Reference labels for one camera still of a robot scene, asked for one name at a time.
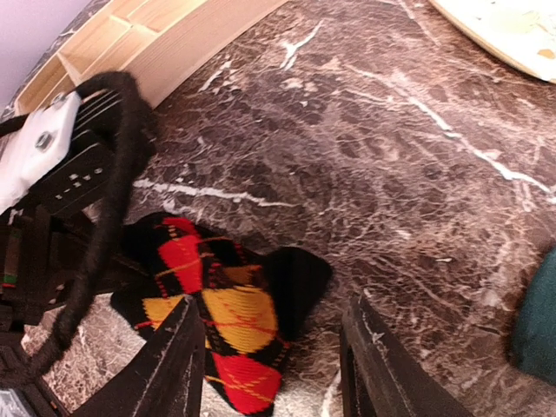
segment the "sock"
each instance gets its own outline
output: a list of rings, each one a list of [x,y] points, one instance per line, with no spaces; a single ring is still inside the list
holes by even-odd
[[[521,372],[556,386],[556,249],[526,291],[511,340],[511,360]]]
[[[332,269],[299,248],[267,256],[166,213],[127,226],[124,253],[152,275],[111,305],[148,339],[192,295],[206,329],[205,377],[241,414],[272,415],[292,342]]]

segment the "black cable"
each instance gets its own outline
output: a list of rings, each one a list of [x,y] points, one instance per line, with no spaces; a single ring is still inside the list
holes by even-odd
[[[107,72],[93,76],[76,88],[86,99],[103,90],[114,90],[122,98],[122,120],[116,138],[115,163],[105,189],[101,214],[89,247],[71,287],[66,306],[60,311],[46,342],[18,368],[0,370],[0,388],[17,388],[34,382],[49,372],[70,348],[77,328],[95,299],[96,286],[108,267],[128,212],[133,181],[138,168],[149,159],[142,131],[155,133],[155,116],[141,98],[135,78],[125,72]],[[26,116],[0,124],[0,134],[23,126]]]

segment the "metal screw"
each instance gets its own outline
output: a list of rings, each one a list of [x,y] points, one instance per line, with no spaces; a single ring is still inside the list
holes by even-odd
[[[60,93],[57,94],[56,97],[52,99],[50,105],[54,107],[60,107],[65,101],[66,101],[66,95],[64,93]]]
[[[50,132],[43,132],[35,143],[35,148],[44,152],[54,140],[54,136]]]

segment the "white plastic bracket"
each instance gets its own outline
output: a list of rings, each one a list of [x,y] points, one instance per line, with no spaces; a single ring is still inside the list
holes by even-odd
[[[0,215],[66,157],[81,97],[57,97],[29,114],[21,130],[0,138]]]

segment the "light wooden furniture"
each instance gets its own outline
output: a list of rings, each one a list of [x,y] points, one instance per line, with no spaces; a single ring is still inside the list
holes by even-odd
[[[517,70],[556,83],[556,1],[430,0],[454,26]]]
[[[112,0],[37,72],[17,114],[105,70],[127,70],[152,106],[287,0]]]

